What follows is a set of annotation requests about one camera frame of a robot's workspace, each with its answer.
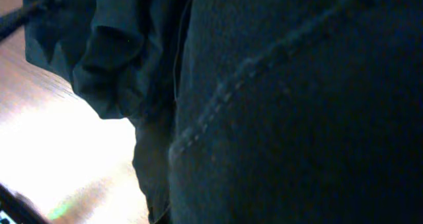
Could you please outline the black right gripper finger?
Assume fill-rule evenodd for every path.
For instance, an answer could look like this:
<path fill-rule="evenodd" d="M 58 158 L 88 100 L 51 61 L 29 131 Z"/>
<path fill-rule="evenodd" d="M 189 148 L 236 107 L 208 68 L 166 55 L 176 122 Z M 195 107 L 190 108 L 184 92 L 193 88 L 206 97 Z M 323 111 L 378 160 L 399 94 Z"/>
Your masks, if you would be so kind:
<path fill-rule="evenodd" d="M 35 209 L 1 185 L 1 224 L 50 224 Z"/>

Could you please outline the black pants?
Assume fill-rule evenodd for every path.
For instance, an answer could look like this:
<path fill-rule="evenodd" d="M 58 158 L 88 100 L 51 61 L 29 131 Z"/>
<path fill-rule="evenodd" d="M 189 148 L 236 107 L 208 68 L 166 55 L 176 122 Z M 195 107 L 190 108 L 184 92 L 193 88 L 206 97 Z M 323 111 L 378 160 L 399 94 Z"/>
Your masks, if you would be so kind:
<path fill-rule="evenodd" d="M 24 36 L 134 125 L 151 223 L 422 222 L 422 0 L 60 0 Z"/>

